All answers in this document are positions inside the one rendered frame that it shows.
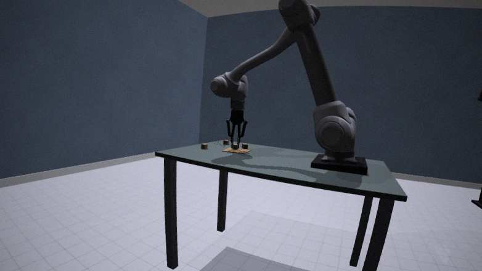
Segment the tan flat mat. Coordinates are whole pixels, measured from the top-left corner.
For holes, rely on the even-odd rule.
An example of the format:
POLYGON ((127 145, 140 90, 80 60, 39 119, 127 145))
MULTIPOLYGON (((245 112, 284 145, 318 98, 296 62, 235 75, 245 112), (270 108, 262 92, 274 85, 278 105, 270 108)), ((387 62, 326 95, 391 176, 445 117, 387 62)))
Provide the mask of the tan flat mat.
POLYGON ((247 150, 247 149, 238 149, 238 150, 233 150, 231 147, 230 148, 227 148, 225 150, 222 150, 222 152, 231 152, 231 153, 241 153, 241 154, 246 154, 248 153, 249 151, 251 150, 247 150))

